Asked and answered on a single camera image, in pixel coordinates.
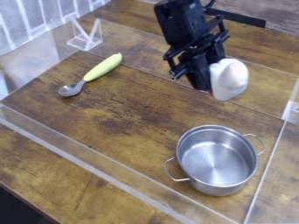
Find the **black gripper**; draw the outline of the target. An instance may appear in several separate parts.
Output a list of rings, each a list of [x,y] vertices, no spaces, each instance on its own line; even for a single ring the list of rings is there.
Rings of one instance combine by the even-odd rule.
[[[211,91],[209,65],[225,58],[223,42],[229,34],[223,15],[205,19],[205,10],[216,0],[203,5],[201,0],[161,0],[153,5],[153,13],[169,49],[163,55],[172,78],[184,75],[192,87]]]

